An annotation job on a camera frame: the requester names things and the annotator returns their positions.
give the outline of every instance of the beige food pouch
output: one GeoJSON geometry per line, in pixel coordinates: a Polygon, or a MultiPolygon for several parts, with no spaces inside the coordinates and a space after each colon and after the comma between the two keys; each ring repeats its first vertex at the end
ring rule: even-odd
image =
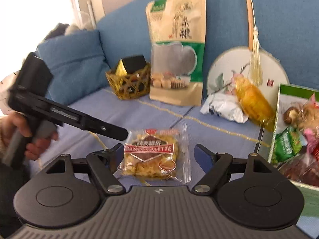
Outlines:
{"type": "Polygon", "coordinates": [[[200,106],[206,0],[157,0],[146,7],[152,43],[150,98],[200,106]]]}

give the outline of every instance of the tassel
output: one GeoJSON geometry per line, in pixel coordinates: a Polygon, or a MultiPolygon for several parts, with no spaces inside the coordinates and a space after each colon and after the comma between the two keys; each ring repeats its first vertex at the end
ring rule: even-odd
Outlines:
{"type": "Polygon", "coordinates": [[[263,84],[263,71],[260,66],[259,55],[259,40],[258,40],[258,28],[254,27],[253,32],[253,51],[250,58],[250,78],[254,85],[259,86],[263,84]]]}

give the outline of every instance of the blue sofa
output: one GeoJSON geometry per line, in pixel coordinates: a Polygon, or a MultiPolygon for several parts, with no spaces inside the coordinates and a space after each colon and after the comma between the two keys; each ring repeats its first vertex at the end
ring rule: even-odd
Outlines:
{"type": "MultiPolygon", "coordinates": [[[[133,2],[107,14],[97,23],[103,52],[110,67],[122,57],[143,54],[150,59],[150,41],[145,7],[151,0],[133,2]]],[[[290,83],[319,89],[319,0],[253,0],[259,39],[263,48],[280,59],[290,83]]],[[[223,51],[248,44],[246,0],[206,0],[207,27],[203,63],[204,87],[211,64],[223,51]]],[[[246,158],[251,152],[265,156],[269,152],[272,134],[251,122],[237,124],[217,116],[201,115],[199,107],[178,107],[151,101],[148,96],[138,100],[120,101],[104,88],[73,103],[71,107],[96,118],[130,130],[170,128],[186,123],[189,131],[192,187],[204,175],[194,160],[197,143],[214,152],[228,152],[246,158]]],[[[85,157],[101,145],[88,132],[65,126],[59,128],[60,140],[54,142],[38,162],[31,162],[34,175],[41,166],[61,153],[73,158],[85,157]]],[[[111,148],[117,141],[100,136],[111,148]]],[[[141,184],[134,178],[121,178],[128,188],[141,184]]],[[[301,217],[299,227],[312,237],[319,235],[319,219],[301,217]]]]}

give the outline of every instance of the woven basket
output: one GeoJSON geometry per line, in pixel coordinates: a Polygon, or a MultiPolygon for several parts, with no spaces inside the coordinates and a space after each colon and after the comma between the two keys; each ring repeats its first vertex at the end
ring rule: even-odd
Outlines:
{"type": "Polygon", "coordinates": [[[121,100],[134,99],[150,92],[151,67],[147,63],[143,69],[125,76],[117,76],[112,70],[105,73],[108,82],[121,100]]]}

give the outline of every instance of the green candy wrapper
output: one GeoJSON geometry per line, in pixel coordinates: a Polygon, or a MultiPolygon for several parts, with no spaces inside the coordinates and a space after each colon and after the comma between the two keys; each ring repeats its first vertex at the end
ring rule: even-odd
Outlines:
{"type": "Polygon", "coordinates": [[[287,127],[276,135],[272,163],[284,162],[298,154],[307,142],[303,135],[293,127],[287,127]]]}

